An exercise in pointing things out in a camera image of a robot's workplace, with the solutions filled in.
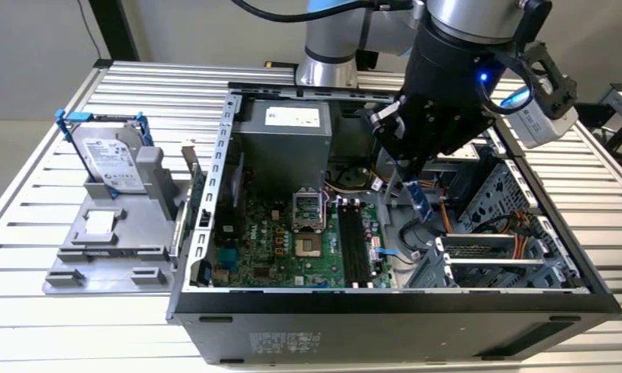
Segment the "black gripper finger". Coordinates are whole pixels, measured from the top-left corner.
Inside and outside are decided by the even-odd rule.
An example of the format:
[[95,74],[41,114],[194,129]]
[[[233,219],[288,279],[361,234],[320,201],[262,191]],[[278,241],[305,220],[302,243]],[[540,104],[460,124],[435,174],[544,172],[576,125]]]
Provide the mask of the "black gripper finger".
[[400,109],[404,99],[366,112],[366,121],[372,126],[376,142],[393,161],[396,173],[403,183],[408,183],[419,172],[419,156],[412,141],[411,126],[401,118]]
[[424,162],[420,170],[433,164],[437,154],[452,154],[493,124],[495,116],[488,112],[448,112],[427,120],[421,131],[420,154]]

